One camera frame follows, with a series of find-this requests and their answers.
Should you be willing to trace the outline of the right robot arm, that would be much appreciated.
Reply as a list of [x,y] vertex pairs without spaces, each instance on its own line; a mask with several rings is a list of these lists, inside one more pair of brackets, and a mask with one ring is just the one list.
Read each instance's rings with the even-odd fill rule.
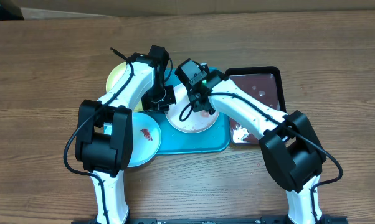
[[258,140],[266,169],[287,192],[291,223],[320,223],[317,187],[326,156],[308,118],[301,112],[287,114],[273,109],[245,91],[231,79],[238,75],[279,73],[276,67],[210,70],[187,59],[175,75],[187,89],[185,110],[226,114]]

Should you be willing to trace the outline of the white plate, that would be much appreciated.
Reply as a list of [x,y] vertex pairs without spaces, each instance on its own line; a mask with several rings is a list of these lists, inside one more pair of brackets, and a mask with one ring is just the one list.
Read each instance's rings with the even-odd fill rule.
[[172,127],[184,133],[200,133],[209,129],[216,122],[219,116],[219,112],[217,111],[213,115],[205,111],[192,112],[187,120],[181,122],[179,115],[190,101],[183,84],[178,84],[174,87],[174,94],[176,104],[170,105],[169,111],[166,114],[166,118]]

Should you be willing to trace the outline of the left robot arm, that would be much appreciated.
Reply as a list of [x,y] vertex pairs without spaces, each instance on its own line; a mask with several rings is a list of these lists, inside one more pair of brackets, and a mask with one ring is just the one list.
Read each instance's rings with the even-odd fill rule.
[[176,102],[172,86],[166,84],[166,67],[171,63],[164,47],[153,45],[148,54],[135,52],[125,57],[126,70],[113,88],[96,101],[84,100],[78,111],[75,157],[83,165],[80,175],[93,180],[98,214],[94,223],[126,223],[129,208],[123,190],[123,172],[133,152],[133,109],[165,113]]

